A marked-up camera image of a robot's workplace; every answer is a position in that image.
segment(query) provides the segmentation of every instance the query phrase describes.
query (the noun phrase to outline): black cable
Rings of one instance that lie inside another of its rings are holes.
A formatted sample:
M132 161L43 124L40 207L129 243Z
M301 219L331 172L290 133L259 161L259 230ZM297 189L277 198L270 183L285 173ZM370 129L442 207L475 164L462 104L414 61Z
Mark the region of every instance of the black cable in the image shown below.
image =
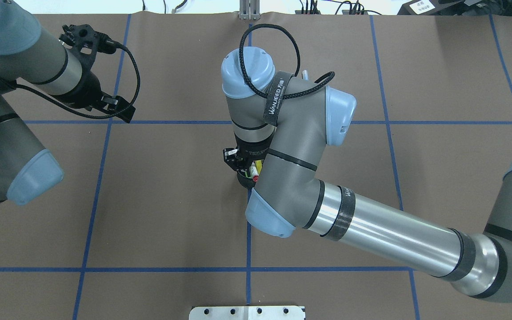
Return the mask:
M106 116L87 115L86 113L78 112L78 111L76 111L73 108L67 107L64 104L59 103L59 101L56 101L55 99L45 95L44 93L38 91L37 89L31 88L31 87L27 87L26 85L22 85L22 84L15 84L14 87L16 87L17 89L23 89L23 90L35 93L35 95L37 95L37 96L47 100L48 102L50 102L52 104L55 104L58 107L61 107L62 109L66 110L66 111L68 111L70 113L73 113L74 115L81 116L81 117L84 117L84 118L101 120L101 119L109 119L109 118L113 118L115 116L119 116L122 113L126 112L130 107L132 107L134 102L138 98L138 94L140 93L141 79L140 79L140 71L138 70L138 65L136 63L136 60L134 59L134 56L130 52L130 50L125 45L122 45L121 43L117 43L117 47L122 49L122 50L124 50L126 53L128 53L128 56L132 60L132 64L134 65L134 69L136 70L136 92L134 93L134 97L132 98L132 101L125 108L123 108L122 110L120 110L118 112L112 113L111 115L106 115Z
M183 7L187 3L187 0L183 0L179 6L176 6L173 10L171 10L171 13L177 12L181 7Z
M373 11L373 10L361 10L361 11L359 11L359 12L355 13L355 14L362 14L363 12L373 12L373 13L378 14L379 16L382 16L382 14L381 14L381 13L378 13L378 12Z
M248 77L248 74L246 73L246 65L244 64L244 42L246 42L246 38L248 37L248 34L250 34L252 31L254 31L256 29L260 29L260 28L270 28L270 29L280 30L290 39L290 41L293 44L293 48L295 49L295 54L297 57L297 67L295 69L295 73L293 74L293 76L297 77L297 74L299 73L301 57L299 55L299 48L297 47L297 43L295 42L295 39L286 29L284 29L281 26L278 26L276 24L256 24L255 26L248 28L244 32L244 34L242 35L242 38L240 39L240 47L238 48L238 59L240 60L240 71L242 72L242 77L244 79L244 83L246 83L246 85L255 94L266 99L268 97L268 94L258 90L258 88L256 88L254 86L254 84L252 83L252 80L250 79L250 77ZM334 77L335 77L335 72L329 71L325 75L322 75L321 77L319 77L319 79L317 79L315 81L315 83L317 83L317 85L315 87L313 87L311 89L304 90L304 91L296 92L296 93L290 93L289 95L285 95L284 99L303 97L303 96L309 95L311 93L314 93L315 91L321 89L322 87L325 87L325 85L327 85L327 83L329 83L329 81L331 81Z
M350 1L343 1L343 2L340 2L339 3L339 7L337 7L337 10L335 10L335 14L338 14L339 13L339 9L341 8L341 6L343 6L344 4L349 4L349 12L352 10L353 8L353 4L350 2Z

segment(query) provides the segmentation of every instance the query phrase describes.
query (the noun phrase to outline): metal base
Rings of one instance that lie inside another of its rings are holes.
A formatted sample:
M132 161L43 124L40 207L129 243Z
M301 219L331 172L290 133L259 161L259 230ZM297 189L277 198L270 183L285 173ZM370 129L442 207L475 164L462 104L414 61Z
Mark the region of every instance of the metal base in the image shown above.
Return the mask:
M305 320L303 306L195 307L189 320Z

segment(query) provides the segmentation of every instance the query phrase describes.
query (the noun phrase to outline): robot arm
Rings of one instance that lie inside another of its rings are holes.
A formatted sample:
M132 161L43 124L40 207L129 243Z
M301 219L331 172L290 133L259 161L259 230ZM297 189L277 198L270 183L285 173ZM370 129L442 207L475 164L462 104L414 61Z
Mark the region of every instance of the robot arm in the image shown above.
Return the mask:
M63 29L65 34L60 39L72 48L65 48L15 2L0 0L0 203L10 199L26 204L63 179L63 171L50 151L1 96L15 88L34 91L18 85L16 79L25 79L66 106L47 97L49 101L80 116L117 116L130 122L134 115L140 81L136 65L138 86L130 103L101 91L100 82L91 72L98 52L112 54L118 48L126 52L128 49L87 24ZM83 48L92 52L82 53ZM81 108L98 109L106 115L91 116L73 110Z
M246 209L250 224L278 237L290 236L296 227L309 229L449 281L473 298L512 302L512 169L483 235L465 235L317 180L325 145L343 142L354 97L325 87L272 110L270 100L283 93L271 57L246 47L244 63L254 87L267 89L267 99L245 83L238 49L224 59L221 71L238 145L233 154L225 150L225 161L266 157ZM285 93L313 85L292 78ZM272 111L279 112L275 133L265 120Z

